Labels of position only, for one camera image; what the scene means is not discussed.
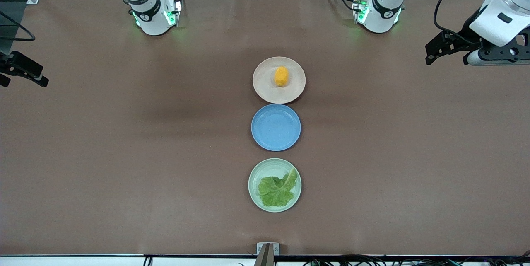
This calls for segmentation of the light green round plate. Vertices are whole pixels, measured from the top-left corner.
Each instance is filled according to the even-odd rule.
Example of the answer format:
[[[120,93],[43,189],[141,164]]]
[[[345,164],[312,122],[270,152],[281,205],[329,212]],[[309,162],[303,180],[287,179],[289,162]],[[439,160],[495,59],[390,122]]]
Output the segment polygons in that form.
[[[280,158],[265,159],[253,168],[248,179],[248,192],[254,204],[258,208],[262,209],[263,211],[267,211],[268,213],[282,213],[292,208],[297,203],[302,191],[302,180],[298,170],[298,179],[296,180],[296,186],[292,190],[295,196],[287,206],[265,207],[260,199],[258,191],[259,182],[263,177],[277,176],[282,178],[284,174],[288,173],[292,168],[295,168],[295,170],[297,170],[292,163]]]

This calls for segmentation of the blue round plate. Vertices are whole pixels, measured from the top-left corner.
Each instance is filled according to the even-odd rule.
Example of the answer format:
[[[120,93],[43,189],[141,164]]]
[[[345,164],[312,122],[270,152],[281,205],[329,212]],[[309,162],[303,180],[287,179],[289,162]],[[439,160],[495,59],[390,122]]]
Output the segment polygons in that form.
[[[251,121],[254,141],[263,149],[280,152],[297,143],[301,136],[301,120],[287,105],[263,106]]]

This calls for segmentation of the green lettuce leaf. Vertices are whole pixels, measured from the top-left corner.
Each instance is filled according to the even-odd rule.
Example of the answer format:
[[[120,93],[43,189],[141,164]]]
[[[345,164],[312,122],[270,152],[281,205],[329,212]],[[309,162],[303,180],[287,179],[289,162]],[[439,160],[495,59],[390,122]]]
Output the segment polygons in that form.
[[[265,207],[285,207],[294,198],[292,192],[296,186],[298,172],[292,168],[282,178],[277,176],[266,176],[258,185],[260,199]]]

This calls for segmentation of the table cover cloth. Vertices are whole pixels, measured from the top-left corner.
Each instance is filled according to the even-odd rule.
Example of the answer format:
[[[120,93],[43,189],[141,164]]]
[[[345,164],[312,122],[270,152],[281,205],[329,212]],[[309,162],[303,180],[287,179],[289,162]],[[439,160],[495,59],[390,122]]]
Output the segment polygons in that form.
[[[14,49],[47,88],[0,88],[0,254],[521,255],[530,249],[530,66],[425,64],[437,0],[391,32],[339,0],[185,0],[143,34],[122,0],[40,0]],[[306,74],[280,152],[251,134],[257,66]],[[282,213],[248,192],[265,159],[302,180]]]

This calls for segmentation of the grey metal bracket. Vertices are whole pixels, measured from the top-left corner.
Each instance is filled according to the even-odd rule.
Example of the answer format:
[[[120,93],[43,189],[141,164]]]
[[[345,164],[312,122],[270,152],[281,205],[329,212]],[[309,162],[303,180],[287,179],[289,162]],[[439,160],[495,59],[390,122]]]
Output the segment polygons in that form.
[[[257,258],[254,266],[275,266],[275,257],[280,255],[280,243],[257,243]]]

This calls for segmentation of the pink round plate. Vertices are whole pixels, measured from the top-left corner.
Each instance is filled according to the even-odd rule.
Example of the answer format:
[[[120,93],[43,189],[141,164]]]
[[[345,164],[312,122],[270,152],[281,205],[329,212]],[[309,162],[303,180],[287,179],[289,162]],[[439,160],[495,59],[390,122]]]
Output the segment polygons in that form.
[[[282,87],[274,80],[277,68],[285,67],[289,73]],[[297,100],[306,87],[306,74],[295,60],[281,56],[267,58],[253,73],[253,88],[258,96],[272,104],[287,104]]]

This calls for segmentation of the yellow lemon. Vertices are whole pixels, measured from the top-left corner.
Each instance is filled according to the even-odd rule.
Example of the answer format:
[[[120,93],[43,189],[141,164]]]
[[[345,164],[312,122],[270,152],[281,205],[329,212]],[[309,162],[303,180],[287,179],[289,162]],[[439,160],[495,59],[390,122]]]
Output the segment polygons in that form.
[[[279,66],[273,75],[273,81],[277,87],[284,87],[289,83],[289,70],[285,66]]]

